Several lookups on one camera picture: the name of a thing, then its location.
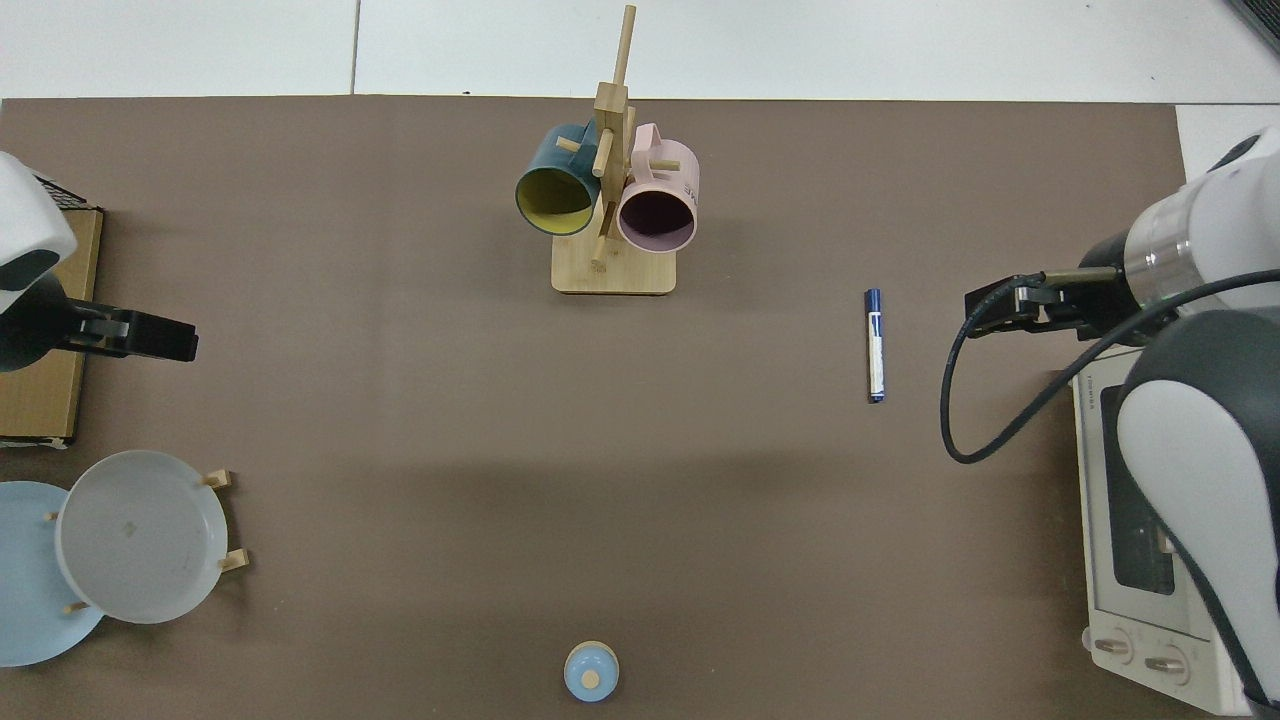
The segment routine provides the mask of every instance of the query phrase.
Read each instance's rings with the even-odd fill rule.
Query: mug handle
[[[631,150],[631,174],[636,182],[653,182],[653,168],[649,167],[649,154],[662,145],[655,123],[645,123],[636,128],[636,145]]]

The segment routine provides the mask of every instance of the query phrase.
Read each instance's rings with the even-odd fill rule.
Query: oven window
[[[1116,419],[1120,388],[1108,387],[1102,400],[1102,447],[1107,464],[1107,515],[1111,516],[1111,561],[1121,585],[1174,593],[1174,559],[1160,551],[1156,512],[1147,505],[1120,456]]]

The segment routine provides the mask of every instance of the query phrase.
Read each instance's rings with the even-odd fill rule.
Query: light blue plate
[[[67,491],[45,483],[0,483],[0,667],[18,667],[61,655],[84,639],[102,614],[63,609],[79,597],[58,568],[54,533]]]

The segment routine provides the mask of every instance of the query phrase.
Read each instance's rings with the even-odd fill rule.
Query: light blue lid
[[[0,667],[31,665],[61,655],[84,639],[102,612],[63,609],[79,597],[58,568],[54,534],[67,491],[45,483],[0,483]]]
[[[564,661],[564,687],[582,702],[600,702],[618,687],[618,659],[609,646],[588,641]]]

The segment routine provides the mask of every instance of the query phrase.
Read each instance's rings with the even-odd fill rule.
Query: mug
[[[529,224],[550,234],[573,234],[591,222],[600,195],[600,178],[591,174],[598,145],[594,119],[547,133],[516,183],[516,206]]]
[[[698,232],[698,156],[684,143],[663,140],[653,123],[636,128],[631,150],[635,182],[618,201],[618,232],[649,252],[675,252]]]

